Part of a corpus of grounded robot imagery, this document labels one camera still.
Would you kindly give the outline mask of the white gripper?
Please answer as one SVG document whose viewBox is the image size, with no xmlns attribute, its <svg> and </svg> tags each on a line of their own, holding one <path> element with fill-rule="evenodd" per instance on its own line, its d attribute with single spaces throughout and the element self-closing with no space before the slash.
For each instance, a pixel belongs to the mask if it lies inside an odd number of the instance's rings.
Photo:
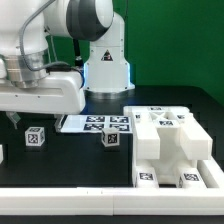
<svg viewBox="0 0 224 224">
<path fill-rule="evenodd" d="M 85 107 L 82 78 L 78 72 L 51 72 L 36 88 L 21 89 L 9 80 L 0 79 L 0 111 L 18 129 L 21 120 L 17 112 L 56 115 L 55 130 L 63 126 L 65 114 L 79 114 Z"/>
</svg>

